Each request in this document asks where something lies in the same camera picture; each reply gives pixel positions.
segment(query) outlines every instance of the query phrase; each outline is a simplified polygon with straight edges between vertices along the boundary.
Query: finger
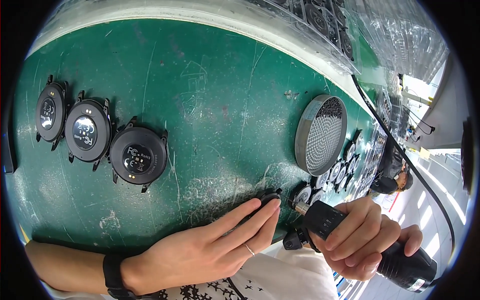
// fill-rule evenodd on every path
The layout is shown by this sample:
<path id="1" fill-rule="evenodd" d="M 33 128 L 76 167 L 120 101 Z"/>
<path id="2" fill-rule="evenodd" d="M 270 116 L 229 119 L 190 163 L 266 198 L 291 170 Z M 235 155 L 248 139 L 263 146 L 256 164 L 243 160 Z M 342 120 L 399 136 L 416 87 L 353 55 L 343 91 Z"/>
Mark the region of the finger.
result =
<path id="1" fill-rule="evenodd" d="M 335 208 L 348 215 L 327 237 L 325 248 L 329 251 L 334 250 L 355 232 L 363 224 L 370 210 L 377 214 L 381 213 L 380 206 L 373 202 L 370 197 L 362 197 L 352 202 L 341 203 L 335 206 Z"/>
<path id="2" fill-rule="evenodd" d="M 372 268 L 376 270 L 379 262 L 382 260 L 380 253 L 372 253 L 367 256 L 359 265 L 355 267 L 349 267 L 345 264 L 345 259 L 333 261 L 330 259 L 332 251 L 328 251 L 324 248 L 325 241 L 310 232 L 310 238 L 317 248 L 322 252 L 327 264 L 339 273 L 341 276 L 348 279 L 356 280 L 368 280 L 375 274 L 375 271 L 371 271 Z"/>
<path id="3" fill-rule="evenodd" d="M 400 225 L 390 220 L 387 216 L 382 215 L 382 223 L 377 236 L 369 241 L 361 249 L 345 259 L 347 266 L 357 266 L 363 259 L 372 253 L 382 253 L 400 236 Z"/>
<path id="4" fill-rule="evenodd" d="M 335 272 L 337 272 L 339 274 L 342 274 L 342 272 L 344 272 L 345 269 L 348 268 L 345 265 L 344 260 L 343 259 L 338 260 L 338 261 L 331 260 L 330 256 L 332 255 L 332 251 L 328 251 L 325 248 L 325 241 L 323 239 L 321 239 L 320 237 L 318 237 L 317 235 L 315 235 L 314 233 L 312 233 L 311 231 L 309 231 L 309 235 L 310 235 L 310 239 L 315 244 L 315 246 L 318 248 L 318 250 L 320 250 L 320 252 L 322 253 L 322 255 L 325 258 L 325 261 L 332 268 L 332 270 L 334 270 Z"/>
<path id="5" fill-rule="evenodd" d="M 418 225 L 412 225 L 400 231 L 399 241 L 405 242 L 405 256 L 412 256 L 421 246 L 423 234 Z"/>
<path id="6" fill-rule="evenodd" d="M 249 201 L 228 212 L 226 215 L 224 215 L 217 221 L 205 226 L 205 232 L 207 233 L 207 235 L 209 235 L 209 238 L 216 240 L 222 235 L 224 235 L 225 232 L 228 232 L 236 225 L 238 225 L 238 223 L 240 223 L 243 218 L 248 216 L 255 209 L 259 208 L 260 205 L 262 205 L 262 202 L 259 199 L 250 199 Z"/>
<path id="7" fill-rule="evenodd" d="M 248 241 L 251 237 L 257 234 L 265 222 L 276 213 L 279 206 L 279 199 L 270 200 L 267 205 L 253 215 L 248 221 L 224 236 L 222 239 L 216 240 L 214 242 L 214 248 L 217 253 L 226 254 Z"/>
<path id="8" fill-rule="evenodd" d="M 381 260 L 382 255 L 378 252 L 365 257 L 359 265 L 352 268 L 354 269 L 352 272 L 355 274 L 355 279 L 360 281 L 371 279 L 375 275 Z"/>
<path id="9" fill-rule="evenodd" d="M 378 234 L 381 222 L 382 215 L 370 210 L 363 224 L 332 251 L 330 258 L 334 261 L 344 259 L 361 249 Z"/>
<path id="10" fill-rule="evenodd" d="M 258 233 L 251 239 L 245 242 L 245 245 L 253 251 L 253 253 L 258 254 L 261 251 L 265 250 L 268 246 L 271 245 L 273 235 L 275 234 L 276 224 L 278 222 L 278 216 L 280 215 L 280 208 L 273 213 L 273 215 L 264 223 L 260 228 Z M 243 243 L 237 248 L 230 251 L 226 258 L 229 261 L 246 261 L 253 255 L 248 251 Z"/>

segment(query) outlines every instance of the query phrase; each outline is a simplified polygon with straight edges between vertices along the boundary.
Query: smartwatch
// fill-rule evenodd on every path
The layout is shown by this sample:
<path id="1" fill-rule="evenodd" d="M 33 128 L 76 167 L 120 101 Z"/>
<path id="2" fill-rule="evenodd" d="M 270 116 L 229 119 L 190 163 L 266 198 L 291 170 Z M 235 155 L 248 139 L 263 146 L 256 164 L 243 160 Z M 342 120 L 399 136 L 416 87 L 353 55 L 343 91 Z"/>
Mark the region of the smartwatch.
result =
<path id="1" fill-rule="evenodd" d="M 120 273 L 120 263 L 125 257 L 113 254 L 107 254 L 103 258 L 103 275 L 105 276 L 105 286 L 108 293 L 115 299 L 132 300 L 141 299 L 141 296 L 135 295 L 131 290 L 126 289 Z"/>

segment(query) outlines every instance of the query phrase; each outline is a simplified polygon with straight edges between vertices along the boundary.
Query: window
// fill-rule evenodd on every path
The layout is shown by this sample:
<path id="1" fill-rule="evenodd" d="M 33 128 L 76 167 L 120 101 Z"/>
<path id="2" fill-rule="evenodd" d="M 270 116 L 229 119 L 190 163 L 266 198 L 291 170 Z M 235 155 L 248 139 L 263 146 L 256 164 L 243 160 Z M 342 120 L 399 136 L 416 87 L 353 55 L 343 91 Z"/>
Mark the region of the window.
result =
<path id="1" fill-rule="evenodd" d="M 405 221 L 405 214 L 400 218 L 400 221 L 398 222 L 399 225 L 402 225 L 403 221 Z"/>
<path id="2" fill-rule="evenodd" d="M 440 239 L 438 238 L 438 232 L 435 233 L 433 239 L 428 243 L 428 246 L 425 248 L 425 252 L 430 256 L 433 257 L 435 253 L 437 253 L 438 249 L 440 249 Z"/>
<path id="3" fill-rule="evenodd" d="M 425 213 L 423 213 L 423 216 L 420 219 L 420 229 L 423 230 L 425 226 L 427 226 L 428 220 L 430 220 L 430 217 L 432 216 L 432 207 L 429 205 L 427 207 L 427 210 Z"/>
<path id="4" fill-rule="evenodd" d="M 423 203 L 423 200 L 425 200 L 425 196 L 426 196 L 425 191 L 421 192 L 420 199 L 419 199 L 419 201 L 418 201 L 418 203 L 417 203 L 417 207 L 418 207 L 418 208 L 421 207 L 421 205 L 422 205 L 422 203 Z"/>

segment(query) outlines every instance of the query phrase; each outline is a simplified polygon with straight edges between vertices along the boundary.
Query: label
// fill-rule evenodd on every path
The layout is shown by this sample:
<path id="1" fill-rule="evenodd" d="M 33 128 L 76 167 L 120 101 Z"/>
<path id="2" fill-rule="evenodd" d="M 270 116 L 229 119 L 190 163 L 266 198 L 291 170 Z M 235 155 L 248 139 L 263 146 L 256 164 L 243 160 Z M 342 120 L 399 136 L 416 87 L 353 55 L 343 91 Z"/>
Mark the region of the label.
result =
<path id="1" fill-rule="evenodd" d="M 320 109 L 320 106 L 322 106 L 322 102 L 320 101 L 315 100 L 310 102 L 310 104 L 307 106 L 307 108 L 303 112 L 303 118 L 306 120 L 313 121 L 313 119 L 317 115 L 318 109 Z"/>
<path id="2" fill-rule="evenodd" d="M 425 280 L 419 278 L 417 279 L 417 281 L 415 281 L 415 283 L 413 284 L 413 286 L 407 288 L 407 290 L 411 291 L 411 292 L 414 292 L 416 291 L 417 289 L 421 288 L 421 286 L 423 286 L 423 284 L 425 283 Z"/>

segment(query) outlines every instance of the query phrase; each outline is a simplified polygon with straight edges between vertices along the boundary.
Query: white wall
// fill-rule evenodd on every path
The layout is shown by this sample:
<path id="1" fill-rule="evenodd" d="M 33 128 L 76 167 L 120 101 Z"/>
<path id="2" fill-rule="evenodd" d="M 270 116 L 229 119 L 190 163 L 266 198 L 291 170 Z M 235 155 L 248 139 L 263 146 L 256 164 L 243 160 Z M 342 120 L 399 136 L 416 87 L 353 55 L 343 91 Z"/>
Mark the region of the white wall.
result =
<path id="1" fill-rule="evenodd" d="M 468 116 L 466 82 L 458 60 L 449 57 L 434 103 L 423 117 L 423 121 L 435 127 L 435 132 L 426 135 L 417 130 L 421 139 L 416 144 L 425 149 L 460 148 L 463 121 L 466 121 Z M 430 132 L 430 127 L 423 123 L 418 127 Z"/>

